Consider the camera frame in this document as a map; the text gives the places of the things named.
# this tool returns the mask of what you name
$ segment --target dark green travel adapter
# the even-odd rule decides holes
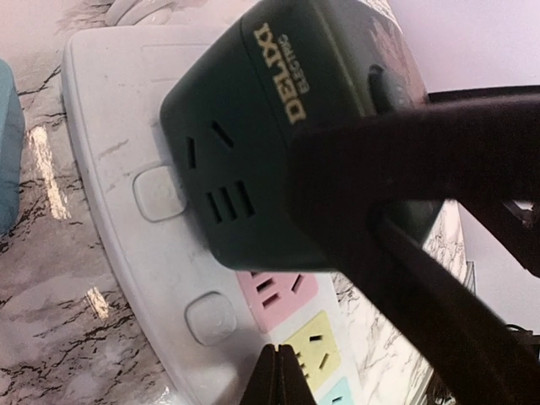
[[[160,118],[218,261],[234,269],[317,269],[327,259],[285,207],[289,143],[298,133],[426,100],[400,29],[369,6],[262,0],[171,90]],[[421,241],[441,204],[396,204],[392,217]]]

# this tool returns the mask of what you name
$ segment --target marble surface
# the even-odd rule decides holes
[[[230,24],[250,1],[186,0],[176,24]],[[180,404],[120,291],[89,213],[62,105],[60,61],[69,36],[104,23],[83,0],[0,2],[0,57],[24,108],[15,228],[0,239],[1,404]],[[456,207],[427,246],[464,277]],[[342,276],[337,297],[354,343],[366,403],[408,403],[429,366]]]

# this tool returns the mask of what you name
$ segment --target pink socket panel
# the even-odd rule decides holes
[[[237,272],[240,287],[256,323],[271,331],[317,295],[316,277],[309,273]]]

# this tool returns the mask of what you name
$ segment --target white wall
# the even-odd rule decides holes
[[[389,3],[429,91],[540,84],[540,1]],[[505,321],[540,332],[540,279],[465,210],[462,225],[479,297]]]

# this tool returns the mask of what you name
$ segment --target power strip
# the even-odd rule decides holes
[[[237,403],[262,346],[290,339],[303,348],[295,343],[303,342],[298,333],[309,341],[318,333],[310,321],[323,316],[335,350],[312,387],[316,400],[325,403],[348,381],[358,399],[343,404],[360,404],[330,275],[235,273],[221,266],[171,168],[159,106],[222,32],[115,27],[81,31],[69,41],[63,93],[94,221],[133,312],[186,403]],[[311,356],[315,367],[325,348],[321,359]]]

